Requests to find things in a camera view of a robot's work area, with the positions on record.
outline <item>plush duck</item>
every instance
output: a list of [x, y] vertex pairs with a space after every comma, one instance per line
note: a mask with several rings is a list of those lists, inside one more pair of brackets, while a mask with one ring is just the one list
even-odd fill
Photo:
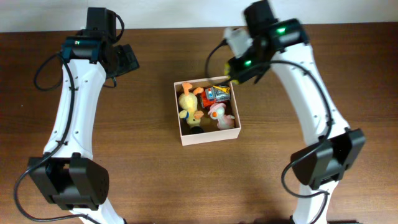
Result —
[[179, 113], [179, 116], [190, 126], [190, 134], [203, 133], [204, 131], [200, 127], [200, 120], [204, 114], [202, 111], [198, 111], [198, 98], [196, 95], [203, 93], [204, 89], [198, 87], [193, 93], [190, 93], [189, 90], [192, 88], [192, 84], [187, 82], [182, 84], [182, 88], [184, 92], [178, 98], [178, 104], [183, 110]]
[[232, 115], [225, 115], [226, 105], [224, 103], [215, 103], [210, 107], [208, 115], [212, 119], [217, 119], [217, 127], [220, 130], [227, 130], [235, 127], [235, 117]]

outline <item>brown table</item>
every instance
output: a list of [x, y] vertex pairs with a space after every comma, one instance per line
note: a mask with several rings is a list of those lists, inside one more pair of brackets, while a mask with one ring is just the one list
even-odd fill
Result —
[[[398, 220], [398, 23], [305, 26], [331, 97], [367, 143], [333, 194], [329, 220]], [[28, 157], [40, 156], [55, 121], [60, 88], [41, 92], [32, 77], [74, 32], [0, 34], [0, 222], [31, 223], [17, 212], [12, 188]], [[109, 199], [129, 223], [238, 223], [288, 218], [296, 198], [280, 184], [291, 153], [305, 145], [277, 77], [235, 88], [239, 138], [182, 147], [173, 82], [203, 78], [222, 28], [127, 30], [141, 68], [103, 89], [93, 133], [94, 161], [110, 174]], [[221, 75], [227, 48], [211, 61]], [[39, 79], [58, 80], [52, 62]], [[288, 183], [298, 190], [293, 174]], [[66, 215], [30, 179], [21, 201], [37, 217]], [[79, 220], [61, 223], [80, 223]]]

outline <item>white box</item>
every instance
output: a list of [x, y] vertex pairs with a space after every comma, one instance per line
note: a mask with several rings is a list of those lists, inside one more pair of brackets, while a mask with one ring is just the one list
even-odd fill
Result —
[[[219, 83], [222, 81], [225, 81], [228, 79], [228, 77], [214, 77], [211, 78], [214, 82]], [[235, 128], [233, 129], [228, 129], [228, 130], [219, 130], [215, 129], [217, 120], [212, 120], [211, 118], [208, 117], [207, 112], [203, 110], [205, 115], [202, 117], [203, 121], [206, 121], [207, 119], [210, 120], [210, 123], [207, 124], [207, 127], [213, 127], [214, 131], [208, 131], [201, 134], [189, 134], [186, 133], [186, 130], [184, 130], [184, 127], [188, 127], [188, 125], [185, 123], [183, 119], [180, 119], [178, 116], [178, 113], [180, 112], [180, 107], [178, 105], [178, 98], [180, 94], [183, 93], [183, 88], [182, 88], [182, 83], [184, 82], [189, 82], [192, 84], [193, 88], [191, 91], [193, 91], [197, 87], [209, 87], [211, 86], [211, 83], [208, 81], [207, 78], [203, 79], [198, 79], [198, 80], [187, 80], [183, 82], [176, 82], [174, 83], [174, 92], [175, 92], [175, 104], [177, 107], [177, 119], [178, 119], [178, 124], [180, 126], [180, 137], [181, 137], [181, 142], [183, 146], [191, 145], [191, 144], [198, 144], [198, 143], [204, 143], [204, 142], [213, 142], [213, 141], [221, 141], [221, 140], [227, 140], [227, 139], [236, 139], [238, 138], [238, 135], [241, 131], [241, 121], [239, 119], [239, 113], [238, 113], [238, 107], [236, 106], [236, 101], [235, 101], [235, 95], [234, 95], [234, 89], [232, 86], [232, 83], [229, 82], [228, 85], [231, 88], [230, 93], [231, 93], [231, 100], [230, 100], [230, 105], [232, 109], [232, 115], [235, 116]], [[198, 110], [202, 110], [200, 102], [198, 100]]]

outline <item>white wall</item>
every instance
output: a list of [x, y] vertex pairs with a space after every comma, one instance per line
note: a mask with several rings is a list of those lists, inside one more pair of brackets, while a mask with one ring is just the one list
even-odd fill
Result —
[[[78, 30], [87, 7], [107, 7], [126, 28], [242, 26], [253, 0], [0, 0], [0, 32]], [[398, 0], [270, 0], [279, 19], [305, 24], [398, 21]]]

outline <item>toy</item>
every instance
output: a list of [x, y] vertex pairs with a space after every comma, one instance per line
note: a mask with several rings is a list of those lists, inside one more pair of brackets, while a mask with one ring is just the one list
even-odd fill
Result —
[[183, 109], [178, 115], [181, 119], [187, 121], [190, 126], [190, 134], [203, 133], [204, 130], [200, 127], [201, 117], [204, 115], [202, 111], [198, 111], [198, 98], [197, 94], [203, 93], [204, 89], [202, 87], [196, 88], [193, 93], [189, 90], [192, 88], [190, 83], [183, 83], [182, 88], [184, 93], [178, 98], [178, 105]]
[[227, 130], [235, 127], [235, 117], [225, 115], [226, 105], [224, 103], [215, 103], [210, 107], [209, 115], [212, 119], [217, 119], [217, 127], [220, 130]]
[[222, 103], [231, 99], [228, 86], [213, 86], [207, 88], [200, 95], [200, 103], [203, 108], [209, 108], [215, 103]]

